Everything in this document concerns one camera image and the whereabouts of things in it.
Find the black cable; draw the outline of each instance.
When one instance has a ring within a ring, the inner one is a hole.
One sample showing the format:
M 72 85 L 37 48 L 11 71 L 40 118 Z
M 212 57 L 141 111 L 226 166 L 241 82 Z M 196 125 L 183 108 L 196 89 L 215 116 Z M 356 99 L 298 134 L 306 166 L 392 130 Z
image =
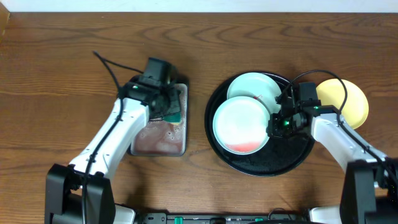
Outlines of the black cable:
M 119 121 L 121 121 L 122 115 L 123 115 L 123 96 L 121 96 L 120 92 L 121 92 L 121 87 L 119 85 L 118 79 L 116 78 L 116 76 L 114 75 L 113 71 L 111 70 L 111 68 L 109 67 L 109 65 L 106 63 L 110 63 L 125 69 L 129 69 L 129 70 L 133 70 L 139 73 L 143 73 L 142 71 L 135 69 L 135 68 L 130 68 L 124 65 L 120 65 L 116 62 L 112 62 L 108 59 L 105 59 L 103 57 L 101 57 L 99 55 L 98 52 L 93 52 L 103 63 L 103 65 L 106 67 L 106 69 L 108 70 L 108 72 L 111 74 L 113 82 L 116 85 L 116 88 L 118 89 L 118 95 L 119 95 L 119 99 L 120 99 L 120 110 L 119 110 L 119 114 L 116 117 L 114 123 L 112 124 L 112 126 L 109 128 L 109 130 L 105 133 L 105 135 L 102 137 L 102 139 L 99 141 L 98 145 L 95 147 L 93 153 L 90 155 L 90 158 L 88 159 L 88 163 L 86 166 L 86 171 L 85 171 L 85 176 L 83 179 L 83 187 L 82 187 L 82 192 L 81 192 L 81 212 L 83 215 L 83 224 L 87 224 L 87 206 L 86 206 L 86 201 L 87 201 L 87 183 L 88 183 L 88 175 L 90 173 L 90 169 L 91 169 L 91 165 L 95 162 L 95 156 L 97 155 L 99 149 L 101 148 L 102 144 L 105 142 L 106 138 L 111 134 L 112 130 L 114 129 L 114 127 L 118 124 Z
M 334 73 L 331 72 L 331 71 L 328 71 L 328 70 L 320 70 L 320 69 L 318 69 L 318 70 L 311 70 L 311 71 L 308 71 L 308 72 L 304 72 L 303 74 L 300 74 L 299 76 L 295 77 L 295 78 L 283 89 L 282 93 L 276 98 L 277 103 L 280 104 L 280 101 L 281 101 L 281 99 L 282 99 L 283 94 L 289 89 L 290 86 L 293 85 L 293 82 L 294 82 L 294 81 L 296 81 L 296 80 L 297 80 L 298 78 L 300 78 L 300 77 L 303 77 L 304 75 L 307 75 L 307 74 L 310 74 L 310 73 L 314 73 L 314 72 L 323 72 L 323 73 L 327 73 L 327 74 L 329 74 L 329 75 L 335 77 L 335 78 L 341 83 L 341 85 L 342 85 L 343 88 L 344 88 L 344 94 L 345 94 L 345 95 L 344 95 L 344 100 L 343 100 L 343 102 L 342 102 L 342 104 L 341 104 L 341 106 L 340 106 L 340 109 L 338 110 L 338 113 L 337 113 L 337 118 L 336 118 L 336 119 L 337 119 L 338 125 L 341 126 L 341 128 L 343 129 L 343 131 L 344 131 L 350 138 L 352 138 L 359 146 L 361 146 L 365 152 L 369 153 L 369 155 L 371 155 L 373 158 L 376 159 L 377 163 L 378 163 L 380 166 L 382 166 L 383 169 L 385 169 L 385 170 L 387 171 L 387 173 L 389 174 L 389 177 L 392 179 L 392 181 L 395 182 L 396 186 L 398 186 L 398 180 L 397 180 L 396 175 L 393 173 L 393 171 L 391 171 L 391 169 L 390 169 L 387 165 L 385 165 L 385 163 L 383 163 L 383 161 L 380 159 L 379 156 L 377 156 L 374 152 L 372 152 L 372 150 L 370 150 L 370 146 L 365 146 L 359 139 L 357 139 L 353 134 L 351 134 L 351 132 L 344 126 L 343 122 L 341 121 L 341 119 L 340 119 L 340 114 L 341 114 L 341 112 L 343 111 L 344 105 L 346 104 L 347 97 L 348 97 L 348 92 L 347 92 L 347 87 L 346 87 L 346 85 L 344 84 L 344 82 L 341 80 L 341 78 L 340 78 L 338 75 L 334 74 Z
M 272 211 L 268 214 L 268 220 L 271 220 L 271 215 L 274 213 L 275 210 L 282 210 L 282 211 L 285 211 L 285 212 L 286 212 L 286 210 L 285 210 L 284 208 L 274 208 L 274 209 L 272 209 Z M 293 220 L 292 217 L 291 217 L 289 214 L 286 213 L 286 215 L 289 216 L 289 219 L 290 219 L 290 220 Z

